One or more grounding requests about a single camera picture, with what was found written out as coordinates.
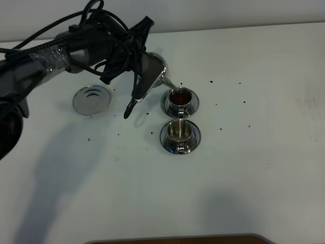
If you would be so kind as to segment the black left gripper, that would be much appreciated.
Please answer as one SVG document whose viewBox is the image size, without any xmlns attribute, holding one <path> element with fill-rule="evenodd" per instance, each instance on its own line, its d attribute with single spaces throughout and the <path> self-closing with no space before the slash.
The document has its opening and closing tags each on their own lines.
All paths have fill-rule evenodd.
<svg viewBox="0 0 325 244">
<path fill-rule="evenodd" d="M 145 44 L 154 21 L 146 16 L 128 29 L 117 17 L 98 15 L 93 23 L 97 30 L 107 34 L 92 44 L 85 70 L 100 76 L 105 84 L 110 84 L 125 71 L 140 75 L 142 57 L 146 53 Z"/>
</svg>

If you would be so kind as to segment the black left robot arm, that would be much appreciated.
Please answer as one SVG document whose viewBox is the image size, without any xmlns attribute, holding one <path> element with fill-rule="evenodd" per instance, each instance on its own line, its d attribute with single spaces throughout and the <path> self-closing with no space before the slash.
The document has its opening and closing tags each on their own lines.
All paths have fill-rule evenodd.
<svg viewBox="0 0 325 244">
<path fill-rule="evenodd" d="M 88 71 L 109 84 L 125 71 L 141 74 L 145 43 L 153 20 L 145 17 L 128 28 L 108 11 L 82 14 L 50 42 L 5 50 L 1 61 L 1 157 L 17 144 L 29 116 L 27 96 L 38 86 L 67 71 Z"/>
</svg>

